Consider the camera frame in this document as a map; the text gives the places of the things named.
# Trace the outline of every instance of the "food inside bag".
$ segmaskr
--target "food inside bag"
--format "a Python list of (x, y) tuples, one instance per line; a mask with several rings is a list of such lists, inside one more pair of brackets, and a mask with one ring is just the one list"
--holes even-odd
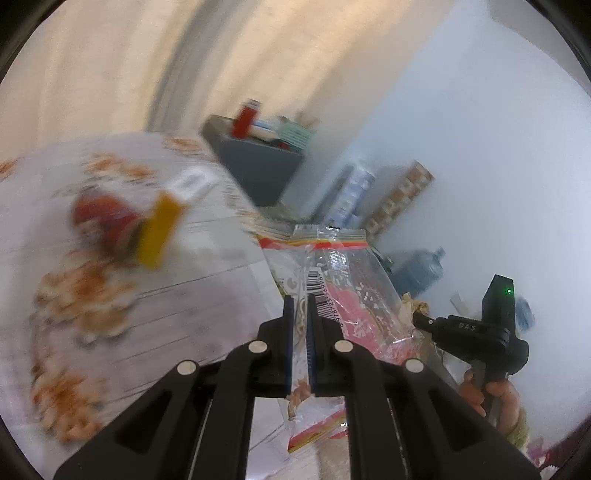
[(306, 351), (307, 295), (318, 313), (339, 322), (343, 336), (378, 359), (400, 364), (419, 356), (423, 336), (402, 308), (398, 294), (374, 256), (363, 230), (285, 224), (259, 232), (259, 243), (283, 294), (297, 300), (292, 391), (282, 402), (290, 432), (288, 451), (324, 435), (346, 431), (342, 398), (316, 398), (310, 392)]

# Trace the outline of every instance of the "transparent plastic bag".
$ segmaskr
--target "transparent plastic bag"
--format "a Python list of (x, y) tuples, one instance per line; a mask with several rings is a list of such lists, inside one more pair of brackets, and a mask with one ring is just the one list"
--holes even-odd
[(290, 452), (327, 434), (346, 430), (342, 398), (311, 395), (306, 351), (307, 295), (320, 315), (339, 322), (343, 336), (377, 358), (400, 364), (418, 356), (423, 337), (408, 315), (398, 318), (402, 302), (365, 240), (363, 230), (296, 225), (289, 235), (267, 230), (259, 237), (280, 290), (297, 299), (294, 322), (292, 392), (282, 401), (290, 431)]

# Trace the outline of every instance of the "red object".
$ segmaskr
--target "red object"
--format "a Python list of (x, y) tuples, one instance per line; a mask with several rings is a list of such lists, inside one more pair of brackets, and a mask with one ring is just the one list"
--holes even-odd
[(80, 236), (116, 257), (134, 250), (142, 222), (124, 200), (95, 186), (82, 189), (72, 207), (72, 223)]
[(256, 100), (249, 100), (244, 104), (242, 112), (238, 115), (238, 118), (234, 120), (234, 126), (232, 127), (232, 136), (235, 138), (246, 138), (248, 137), (248, 128), (251, 126), (252, 121), (255, 119), (259, 112), (261, 103)]

